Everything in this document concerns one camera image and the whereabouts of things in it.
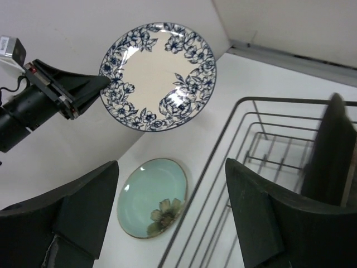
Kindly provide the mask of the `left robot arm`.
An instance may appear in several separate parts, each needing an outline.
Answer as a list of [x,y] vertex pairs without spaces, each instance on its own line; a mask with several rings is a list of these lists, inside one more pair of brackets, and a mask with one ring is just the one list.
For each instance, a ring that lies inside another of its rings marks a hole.
[[1,104],[1,152],[7,153],[55,114],[74,120],[110,84],[102,75],[71,73],[36,59],[23,67],[17,83],[25,89]]

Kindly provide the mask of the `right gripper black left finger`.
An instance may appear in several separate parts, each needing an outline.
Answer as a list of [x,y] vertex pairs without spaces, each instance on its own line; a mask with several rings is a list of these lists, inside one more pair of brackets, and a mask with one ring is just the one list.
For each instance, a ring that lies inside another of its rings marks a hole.
[[1,209],[1,267],[93,267],[119,178],[110,161],[37,197]]

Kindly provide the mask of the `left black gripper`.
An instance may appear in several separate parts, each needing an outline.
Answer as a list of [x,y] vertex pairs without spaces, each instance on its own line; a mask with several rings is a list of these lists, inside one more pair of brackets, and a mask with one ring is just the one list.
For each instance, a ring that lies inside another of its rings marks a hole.
[[24,75],[38,87],[66,119],[82,115],[100,96],[110,79],[62,71],[36,59],[23,66]]

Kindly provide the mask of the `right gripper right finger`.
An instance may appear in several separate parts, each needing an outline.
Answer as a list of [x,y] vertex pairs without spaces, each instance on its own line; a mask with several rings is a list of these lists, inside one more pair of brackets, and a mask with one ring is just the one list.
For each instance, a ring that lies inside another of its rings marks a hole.
[[245,267],[355,267],[356,209],[315,201],[234,159],[226,185]]

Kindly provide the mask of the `blue floral plate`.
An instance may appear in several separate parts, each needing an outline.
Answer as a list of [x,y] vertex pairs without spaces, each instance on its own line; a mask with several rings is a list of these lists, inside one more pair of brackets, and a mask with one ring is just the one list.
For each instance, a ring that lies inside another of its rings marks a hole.
[[110,79],[101,100],[122,125],[142,132],[168,131],[197,116],[217,77],[208,42],[172,22],[138,26],[105,53],[99,74]]

